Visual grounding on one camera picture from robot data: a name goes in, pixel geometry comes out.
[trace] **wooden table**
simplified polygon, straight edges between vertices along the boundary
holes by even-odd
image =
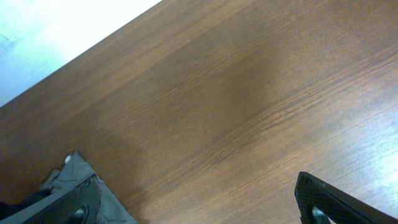
[[[398,217],[397,6],[165,0],[0,109],[0,199],[78,151],[141,223],[298,223],[301,170]]]

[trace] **wood grain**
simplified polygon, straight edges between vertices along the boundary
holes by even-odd
[[[398,217],[397,21],[162,1],[0,109],[0,199],[78,151],[141,223],[298,223],[301,170]]]

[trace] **black object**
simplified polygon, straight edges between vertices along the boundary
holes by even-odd
[[[9,205],[4,202],[0,202],[0,220],[3,220],[11,215],[33,205],[34,203],[42,200],[43,198],[49,196],[51,194],[51,190],[42,190],[33,194],[28,199],[24,200],[23,202],[17,205]]]
[[[101,205],[95,174],[68,189],[48,195],[31,206],[0,221],[6,223],[86,223],[94,224]]]
[[[303,224],[398,223],[398,220],[349,196],[307,172],[298,175],[294,191]]]

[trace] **white floor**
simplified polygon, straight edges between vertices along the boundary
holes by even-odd
[[[0,106],[158,2],[0,1]]]

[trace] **gray cloth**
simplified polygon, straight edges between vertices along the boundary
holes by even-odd
[[[54,170],[51,173],[50,177],[40,186],[40,190],[52,189],[51,193],[54,193],[62,188],[73,186],[76,182],[87,177],[89,174],[95,173],[96,172],[89,163],[75,152],[61,171]],[[99,209],[96,223],[137,224],[100,178],[98,178],[98,182],[102,195],[101,208]]]

